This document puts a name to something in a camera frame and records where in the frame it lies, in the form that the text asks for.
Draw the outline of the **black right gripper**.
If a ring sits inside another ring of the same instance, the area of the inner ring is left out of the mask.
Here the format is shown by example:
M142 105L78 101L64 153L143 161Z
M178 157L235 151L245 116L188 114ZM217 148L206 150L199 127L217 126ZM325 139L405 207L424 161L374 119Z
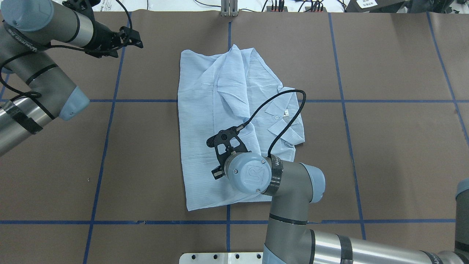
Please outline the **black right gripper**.
M245 126L233 126L226 130L219 131L216 135L206 140L209 148L214 148L219 166L214 168L211 173L215 180L225 176L225 163L234 154L248 153L249 150L239 138L239 133Z

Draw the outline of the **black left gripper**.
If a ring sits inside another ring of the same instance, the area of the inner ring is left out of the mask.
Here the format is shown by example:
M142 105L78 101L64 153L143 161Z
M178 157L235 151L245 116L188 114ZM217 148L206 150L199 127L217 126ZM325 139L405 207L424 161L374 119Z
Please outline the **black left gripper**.
M122 26L117 32L95 20L92 8L99 3L99 0L66 0L62 2L64 7L74 11L77 18L77 30L67 43L73 45L74 50L85 52L96 58L103 56L117 58L118 51L128 45L143 48L140 34L133 29L130 13L122 1L118 0L117 4L123 8L129 27Z

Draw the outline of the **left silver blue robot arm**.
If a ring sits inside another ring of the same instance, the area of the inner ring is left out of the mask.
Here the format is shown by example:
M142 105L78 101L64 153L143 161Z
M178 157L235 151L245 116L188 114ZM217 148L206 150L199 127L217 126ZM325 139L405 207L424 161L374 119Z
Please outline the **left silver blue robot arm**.
M29 91L1 84L15 97L1 105L1 155L37 134L56 118L72 119L89 99L46 53L53 48L84 52L95 58L118 58L128 45L143 48L139 32L129 26L112 31L95 19L99 0L2 0L1 72L16 74Z

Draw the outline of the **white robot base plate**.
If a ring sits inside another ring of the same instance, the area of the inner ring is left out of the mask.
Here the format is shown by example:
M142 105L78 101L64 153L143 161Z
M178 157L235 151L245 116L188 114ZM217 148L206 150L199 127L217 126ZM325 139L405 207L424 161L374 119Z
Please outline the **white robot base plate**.
M184 253L179 264L262 264L262 252Z

